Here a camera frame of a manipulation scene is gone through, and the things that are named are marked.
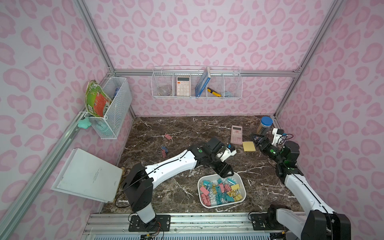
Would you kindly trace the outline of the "yellow binder clip cluster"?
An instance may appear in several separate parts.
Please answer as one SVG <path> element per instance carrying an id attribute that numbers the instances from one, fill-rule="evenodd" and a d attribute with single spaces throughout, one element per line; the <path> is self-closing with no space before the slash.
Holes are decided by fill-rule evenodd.
<path id="1" fill-rule="evenodd" d="M 220 186 L 219 185 L 215 185 L 215 184 L 212 185 L 212 193 L 214 195 L 217 195 L 219 190 L 220 190 Z"/>

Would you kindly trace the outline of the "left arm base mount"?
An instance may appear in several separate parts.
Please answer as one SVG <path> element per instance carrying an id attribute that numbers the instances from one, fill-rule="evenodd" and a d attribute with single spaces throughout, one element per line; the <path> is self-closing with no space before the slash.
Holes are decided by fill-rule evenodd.
<path id="1" fill-rule="evenodd" d="M 132 215 L 130 219 L 129 232 L 169 232 L 171 215 L 156 215 L 153 220 L 144 223 L 139 216 Z"/>

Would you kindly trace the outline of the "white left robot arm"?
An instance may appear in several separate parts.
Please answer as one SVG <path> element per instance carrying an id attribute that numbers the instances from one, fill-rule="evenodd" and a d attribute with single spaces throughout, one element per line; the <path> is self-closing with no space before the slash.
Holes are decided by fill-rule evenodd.
<path id="1" fill-rule="evenodd" d="M 213 137 L 207 143 L 188 147 L 179 155 L 161 163 L 143 166 L 134 165 L 122 183 L 129 207 L 144 224 L 153 223 L 156 213 L 152 206 L 153 190 L 164 181 L 198 166 L 210 167 L 222 178 L 234 175 L 226 160 L 236 155 L 233 145 L 225 145 Z"/>

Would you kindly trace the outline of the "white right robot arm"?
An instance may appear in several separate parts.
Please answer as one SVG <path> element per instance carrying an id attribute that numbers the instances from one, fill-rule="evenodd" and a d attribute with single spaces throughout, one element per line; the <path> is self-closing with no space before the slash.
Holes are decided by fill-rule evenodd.
<path id="1" fill-rule="evenodd" d="M 349 218 L 328 206 L 297 167 L 300 146 L 285 140 L 279 148 L 267 136 L 256 134 L 252 135 L 252 139 L 263 155 L 276 162 L 277 177 L 294 194 L 306 214 L 302 218 L 287 206 L 270 205 L 265 224 L 271 229 L 284 227 L 299 240 L 350 240 Z"/>

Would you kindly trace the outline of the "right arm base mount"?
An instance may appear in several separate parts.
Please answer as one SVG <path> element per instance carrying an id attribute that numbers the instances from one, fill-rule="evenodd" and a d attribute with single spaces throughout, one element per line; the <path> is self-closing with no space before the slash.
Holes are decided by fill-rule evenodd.
<path id="1" fill-rule="evenodd" d="M 271 204 L 266 213 L 253 211 L 248 213 L 254 231 L 284 230 L 285 227 L 277 221 L 277 209 L 291 210 L 285 205 Z"/>

